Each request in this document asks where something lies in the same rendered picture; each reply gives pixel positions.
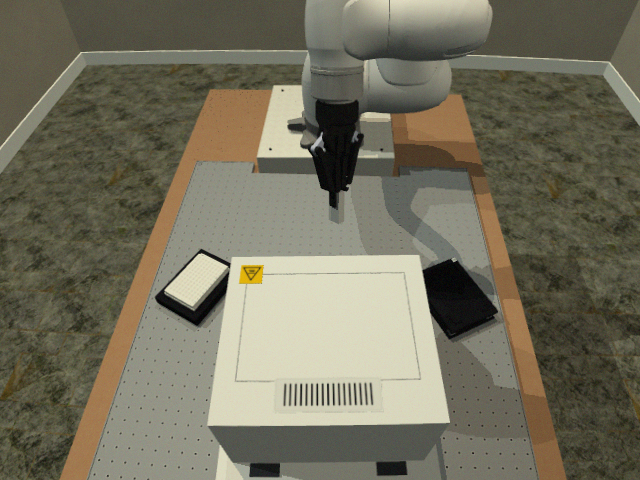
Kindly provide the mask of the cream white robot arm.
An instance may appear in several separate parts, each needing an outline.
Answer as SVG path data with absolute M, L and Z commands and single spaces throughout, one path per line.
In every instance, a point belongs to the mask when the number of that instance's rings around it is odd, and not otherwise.
M 359 116 L 440 105 L 452 81 L 447 60 L 481 47 L 491 22 L 488 0 L 306 0 L 305 111 L 288 129 L 303 132 L 301 148 L 314 144 L 317 100 L 358 100 Z

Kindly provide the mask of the grey and dark blue benchtop lab instrument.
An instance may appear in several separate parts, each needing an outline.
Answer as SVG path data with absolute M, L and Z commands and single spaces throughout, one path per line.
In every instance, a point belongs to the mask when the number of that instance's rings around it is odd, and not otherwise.
M 419 255 L 232 257 L 216 480 L 441 480 L 449 424 Z

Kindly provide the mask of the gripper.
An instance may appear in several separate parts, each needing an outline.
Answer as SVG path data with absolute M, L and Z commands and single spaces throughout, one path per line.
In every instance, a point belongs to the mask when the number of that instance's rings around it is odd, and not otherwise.
M 358 121 L 359 102 L 326 104 L 317 100 L 315 107 L 318 139 L 314 145 L 308 145 L 308 151 L 321 189 L 329 191 L 329 220 L 340 224 L 344 222 L 344 196 L 349 189 L 346 186 L 352 183 L 364 138 L 364 134 L 355 131 L 354 124 Z

